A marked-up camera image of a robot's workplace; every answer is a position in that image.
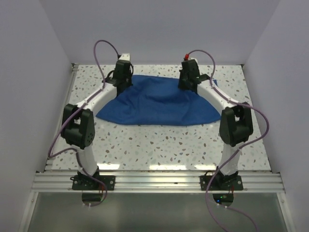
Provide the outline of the blue surgical cloth wrap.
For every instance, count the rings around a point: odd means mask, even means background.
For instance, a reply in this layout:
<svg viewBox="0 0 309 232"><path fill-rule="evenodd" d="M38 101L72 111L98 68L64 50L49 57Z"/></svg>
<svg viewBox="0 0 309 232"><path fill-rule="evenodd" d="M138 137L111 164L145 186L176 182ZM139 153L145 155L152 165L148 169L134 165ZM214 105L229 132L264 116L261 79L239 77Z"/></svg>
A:
<svg viewBox="0 0 309 232"><path fill-rule="evenodd" d="M97 118L121 125L192 126L221 119L204 98L178 88L178 79L134 75L133 85L107 103Z"/></svg>

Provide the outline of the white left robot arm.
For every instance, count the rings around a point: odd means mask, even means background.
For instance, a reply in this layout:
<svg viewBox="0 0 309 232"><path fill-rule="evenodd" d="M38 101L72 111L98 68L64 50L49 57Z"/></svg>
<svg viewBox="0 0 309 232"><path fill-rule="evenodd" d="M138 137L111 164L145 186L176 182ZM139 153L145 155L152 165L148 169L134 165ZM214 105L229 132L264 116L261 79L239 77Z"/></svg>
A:
<svg viewBox="0 0 309 232"><path fill-rule="evenodd" d="M67 104L63 111L61 137L76 152L79 173L85 175L83 184L91 190L97 189L100 177L93 155L97 113L110 101L132 86L133 65L130 60L120 58L115 68L102 81L102 85L77 104Z"/></svg>

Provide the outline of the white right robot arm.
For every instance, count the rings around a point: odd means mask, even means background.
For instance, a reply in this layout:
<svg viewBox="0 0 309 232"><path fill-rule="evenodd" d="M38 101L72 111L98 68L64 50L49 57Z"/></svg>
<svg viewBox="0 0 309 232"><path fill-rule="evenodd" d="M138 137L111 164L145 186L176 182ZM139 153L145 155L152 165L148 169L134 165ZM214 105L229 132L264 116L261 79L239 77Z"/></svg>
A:
<svg viewBox="0 0 309 232"><path fill-rule="evenodd" d="M196 59L182 61L178 88L190 90L207 100L220 114L219 135L224 143L221 161L218 165L218 174L215 184L219 189L227 189L232 185L232 178L238 175L240 154L232 157L239 151L240 146L248 141L253 134L253 120L251 110L242 103L229 97L219 89L211 78L201 74Z"/></svg>

